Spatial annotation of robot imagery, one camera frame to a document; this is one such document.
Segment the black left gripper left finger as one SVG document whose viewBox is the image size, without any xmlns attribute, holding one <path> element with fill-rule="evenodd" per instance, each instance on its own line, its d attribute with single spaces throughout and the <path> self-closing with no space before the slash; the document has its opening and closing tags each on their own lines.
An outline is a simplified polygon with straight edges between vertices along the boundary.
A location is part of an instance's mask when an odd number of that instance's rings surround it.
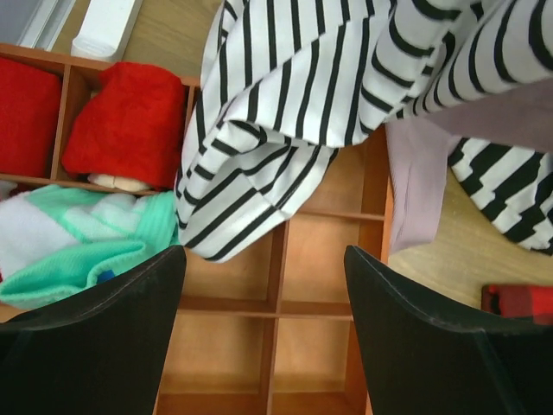
<svg viewBox="0 0 553 415">
<path fill-rule="evenodd" d="M 3 414 L 151 414 L 187 265 L 170 247 L 1 325 Z"/>
</svg>

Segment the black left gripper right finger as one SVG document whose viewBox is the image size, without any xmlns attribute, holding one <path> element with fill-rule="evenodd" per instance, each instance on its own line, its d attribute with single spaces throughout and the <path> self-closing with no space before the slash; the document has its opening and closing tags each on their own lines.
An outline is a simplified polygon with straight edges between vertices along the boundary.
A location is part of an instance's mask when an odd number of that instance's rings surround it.
<svg viewBox="0 0 553 415">
<path fill-rule="evenodd" d="M 551 413 L 550 326 L 466 306 L 357 246 L 344 267 L 374 413 Z"/>
</svg>

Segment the thin striped tank top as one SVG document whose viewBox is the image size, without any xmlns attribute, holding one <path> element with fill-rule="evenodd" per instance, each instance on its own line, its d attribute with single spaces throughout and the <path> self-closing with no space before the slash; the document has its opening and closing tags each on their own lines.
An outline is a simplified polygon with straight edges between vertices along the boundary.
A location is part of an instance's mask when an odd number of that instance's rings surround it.
<svg viewBox="0 0 553 415">
<path fill-rule="evenodd" d="M 228 260 L 379 127 L 544 80 L 549 1 L 225 1 L 175 181 L 179 240 Z"/>
</svg>

